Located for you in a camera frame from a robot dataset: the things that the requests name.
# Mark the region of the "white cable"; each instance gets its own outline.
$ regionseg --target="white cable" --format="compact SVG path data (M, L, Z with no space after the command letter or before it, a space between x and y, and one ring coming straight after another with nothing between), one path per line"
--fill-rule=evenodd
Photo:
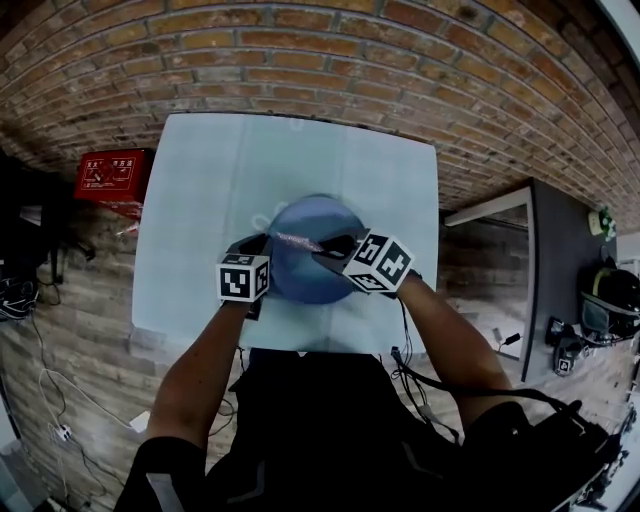
M58 468L60 469L60 478L62 478L62 486L64 487L64 499L66 500L67 496L69 496L69 491L67 490L67 479L64 475L64 464L62 463L62 455L60 454L60 448L58 448L58 441L56 441L57 434L55 432L55 427L51 423L47 423L47 430L49 430L49 437L56 447L56 455L58 456Z
M128 430L135 430L131 425L129 425L127 422L121 420L120 418L118 418L115 414L113 414L112 412L108 411L107 409L105 409L104 407L102 407L99 403L97 403L95 400L93 400L92 398L90 398L84 391L82 391L82 389L80 389L71 379L69 379L68 377L66 377L65 375L63 375L60 372L57 372L55 370L49 370L48 368L43 368L42 371L40 372L40 377L38 378L38 385L40 385L42 376L48 373L49 375L53 374L53 375L57 375L58 377L62 377L62 379L72 388L75 388L83 397L85 397L89 402L91 402L94 406L96 406L98 409L100 409L103 413L105 413L107 416L110 416L113 420L117 421L120 425L122 425L124 428L128 429ZM40 385L40 392L42 393L42 397L44 398L45 403L47 404L47 409L49 410L49 413L51 414L51 416L54 418L55 423L60 426L60 424L58 423L57 419L55 418L55 416L53 415L53 412L51 411L51 408L49 407L49 402L47 401L46 396L44 395L44 392L42 391L42 386Z
M43 368L42 371L40 372L40 376L38 377L38 387L40 388L40 394L42 395L42 400L44 400L44 405L47 406L47 411L49 411L49 414L51 414L51 418L53 419L53 423L60 428L60 423L58 422L58 418L55 417L55 415L53 414L53 411L51 410L51 407L49 407L49 400L47 400L47 396L44 394L44 390L42 389L42 376L45 374L46 372L46 368Z

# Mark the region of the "white table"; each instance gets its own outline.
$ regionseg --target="white table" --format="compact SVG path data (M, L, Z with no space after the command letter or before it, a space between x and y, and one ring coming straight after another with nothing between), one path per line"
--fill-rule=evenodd
M366 226L396 235L435 286L437 192L436 153L427 144L318 121L174 114L144 204L133 323L188 347L219 307L215 264L227 247L313 194L329 194ZM240 344L388 354L404 345L402 314L397 302L376 295L352 294L327 306L267 297L260 320L245 323Z

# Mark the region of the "table top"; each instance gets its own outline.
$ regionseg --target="table top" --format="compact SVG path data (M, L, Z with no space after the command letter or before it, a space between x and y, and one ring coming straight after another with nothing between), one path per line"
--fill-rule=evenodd
M522 380L527 383L553 375L553 348L545 343L549 319L580 323L578 274L600 260L604 245L616 258L615 240L593 236L586 204L564 192L532 180L533 226L536 243L534 310L531 341L527 348Z
M133 323L186 348L219 307L215 264L287 204L327 194L397 236L436 284L438 184L432 146L355 127L242 114L174 114L147 189ZM410 331L417 333L413 325ZM266 297L240 345L388 353L404 345L399 303L352 294L327 306ZM414 350L423 350L414 344Z

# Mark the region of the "wrist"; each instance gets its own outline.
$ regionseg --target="wrist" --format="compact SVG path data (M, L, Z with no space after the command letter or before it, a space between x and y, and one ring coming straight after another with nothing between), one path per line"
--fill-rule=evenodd
M411 271L403 279L400 288L398 288L398 298L401 301L406 302L406 299L413 293L414 290L423 286L428 287L428 285L422 280L420 274Z

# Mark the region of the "black shirt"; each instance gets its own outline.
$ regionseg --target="black shirt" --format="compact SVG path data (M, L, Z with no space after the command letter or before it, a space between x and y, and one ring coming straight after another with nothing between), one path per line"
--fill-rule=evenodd
M238 429L230 452L205 475L205 450L174 438L146 441L116 511L343 504L450 510L465 460L529 426L520 405L505 403L456 446L407 410L372 356L294 354L251 364L232 389Z

